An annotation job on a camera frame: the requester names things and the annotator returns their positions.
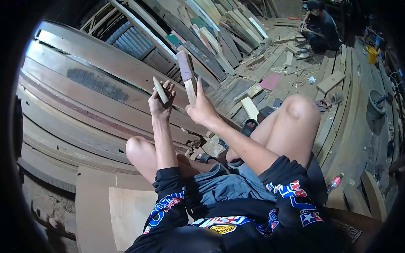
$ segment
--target knee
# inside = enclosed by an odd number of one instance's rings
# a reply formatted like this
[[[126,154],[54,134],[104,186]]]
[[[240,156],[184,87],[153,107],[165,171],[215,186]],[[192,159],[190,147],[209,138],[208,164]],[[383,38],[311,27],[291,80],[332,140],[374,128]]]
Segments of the knee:
[[[135,154],[141,150],[143,150],[144,146],[149,144],[149,142],[145,139],[145,137],[136,136],[131,137],[125,146],[125,152],[128,154]]]
[[[308,119],[320,121],[318,106],[314,101],[301,94],[292,95],[284,101],[287,113],[294,119]]]

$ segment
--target wooden handle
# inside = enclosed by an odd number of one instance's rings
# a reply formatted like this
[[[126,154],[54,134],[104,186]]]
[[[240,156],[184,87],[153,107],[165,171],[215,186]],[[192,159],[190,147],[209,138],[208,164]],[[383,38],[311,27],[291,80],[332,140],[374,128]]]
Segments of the wooden handle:
[[[194,69],[192,60],[189,54],[181,50],[177,53],[177,61],[180,67],[181,78],[183,79],[185,90],[187,91],[188,101],[190,105],[196,104],[196,89],[197,82],[194,78]]]
[[[166,104],[167,102],[169,102],[169,99],[167,99],[166,94],[163,90],[162,84],[158,81],[158,79],[156,79],[156,77],[153,77],[153,83],[155,85],[156,90],[158,91],[162,103]]]

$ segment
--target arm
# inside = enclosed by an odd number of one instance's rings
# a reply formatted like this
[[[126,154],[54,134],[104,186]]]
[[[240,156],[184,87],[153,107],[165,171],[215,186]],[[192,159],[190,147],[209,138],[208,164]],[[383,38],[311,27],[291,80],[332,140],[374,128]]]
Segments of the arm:
[[[268,169],[278,158],[277,154],[236,131],[218,116],[214,106],[204,95],[200,78],[197,82],[196,105],[187,105],[186,111],[194,122],[204,125],[224,140],[257,175]]]

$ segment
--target pink board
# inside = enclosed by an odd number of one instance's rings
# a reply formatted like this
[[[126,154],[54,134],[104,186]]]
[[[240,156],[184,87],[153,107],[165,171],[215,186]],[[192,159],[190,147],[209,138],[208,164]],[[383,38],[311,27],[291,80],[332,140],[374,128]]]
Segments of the pink board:
[[[280,78],[281,78],[280,74],[271,73],[268,77],[263,79],[263,81],[260,83],[260,86],[263,89],[272,91],[276,87]]]

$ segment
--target hand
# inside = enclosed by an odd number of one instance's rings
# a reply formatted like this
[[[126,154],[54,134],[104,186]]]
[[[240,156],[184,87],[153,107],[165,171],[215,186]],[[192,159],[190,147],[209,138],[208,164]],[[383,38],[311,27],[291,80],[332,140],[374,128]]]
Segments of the hand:
[[[203,125],[207,128],[210,123],[220,117],[215,110],[214,105],[204,95],[203,82],[201,78],[197,81],[197,99],[196,105],[187,105],[185,107],[187,114],[197,124]]]
[[[169,101],[165,105],[162,103],[162,100],[160,99],[156,88],[153,88],[153,94],[148,100],[152,117],[167,121],[169,120],[170,113],[172,111],[173,100],[176,96],[176,91],[173,90],[174,86],[175,84],[171,83],[170,81],[166,81],[163,85],[163,90],[166,93],[166,97],[169,99]]]

